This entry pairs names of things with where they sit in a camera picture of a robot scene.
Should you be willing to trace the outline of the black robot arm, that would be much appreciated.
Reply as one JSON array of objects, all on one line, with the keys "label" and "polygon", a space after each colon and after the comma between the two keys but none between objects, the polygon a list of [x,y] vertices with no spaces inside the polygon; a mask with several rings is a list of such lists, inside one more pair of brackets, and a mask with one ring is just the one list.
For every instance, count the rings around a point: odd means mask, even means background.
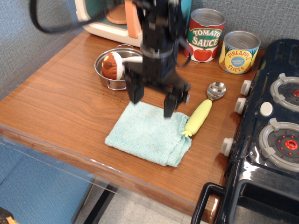
[{"label": "black robot arm", "polygon": [[149,87],[165,94],[164,117],[187,102],[190,84],[176,71],[178,48],[187,46],[187,20],[179,0],[135,0],[142,24],[142,62],[125,62],[124,78],[130,101],[138,103]]}]

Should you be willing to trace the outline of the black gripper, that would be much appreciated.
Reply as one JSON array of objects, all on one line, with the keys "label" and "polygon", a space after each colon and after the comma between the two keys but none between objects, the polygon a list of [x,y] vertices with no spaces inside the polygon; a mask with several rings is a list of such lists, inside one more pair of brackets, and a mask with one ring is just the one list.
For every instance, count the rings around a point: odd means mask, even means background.
[{"label": "black gripper", "polygon": [[146,86],[161,92],[165,95],[164,117],[170,118],[182,102],[189,100],[191,86],[178,75],[176,67],[185,67],[190,60],[178,64],[178,48],[166,52],[148,52],[142,48],[142,58],[142,63],[124,63],[129,99],[137,104],[143,98]]}]

